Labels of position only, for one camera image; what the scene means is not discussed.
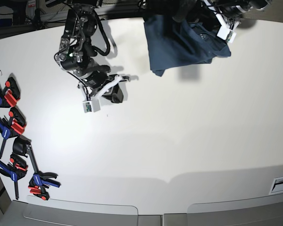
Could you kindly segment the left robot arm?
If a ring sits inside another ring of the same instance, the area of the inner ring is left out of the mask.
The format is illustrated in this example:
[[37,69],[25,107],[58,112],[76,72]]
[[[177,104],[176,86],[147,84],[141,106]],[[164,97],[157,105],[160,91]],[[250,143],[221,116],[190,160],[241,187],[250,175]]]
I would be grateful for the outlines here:
[[234,30],[240,23],[242,14],[252,9],[263,11],[271,0],[204,0],[207,9],[212,11],[221,26]]

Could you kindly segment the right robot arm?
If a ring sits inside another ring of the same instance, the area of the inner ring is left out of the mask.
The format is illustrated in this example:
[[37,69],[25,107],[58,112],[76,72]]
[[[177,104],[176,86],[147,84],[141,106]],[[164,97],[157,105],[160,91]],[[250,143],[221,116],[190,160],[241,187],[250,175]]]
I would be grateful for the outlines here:
[[[110,53],[108,37],[95,11],[97,2],[68,0],[64,4],[69,10],[59,50],[54,59],[61,69],[78,80],[78,88],[85,99],[90,101],[116,79],[121,82],[129,81],[128,76],[111,74],[110,66],[100,65],[94,60],[97,55],[107,56]],[[103,37],[105,50],[92,45],[92,36],[96,30]]]

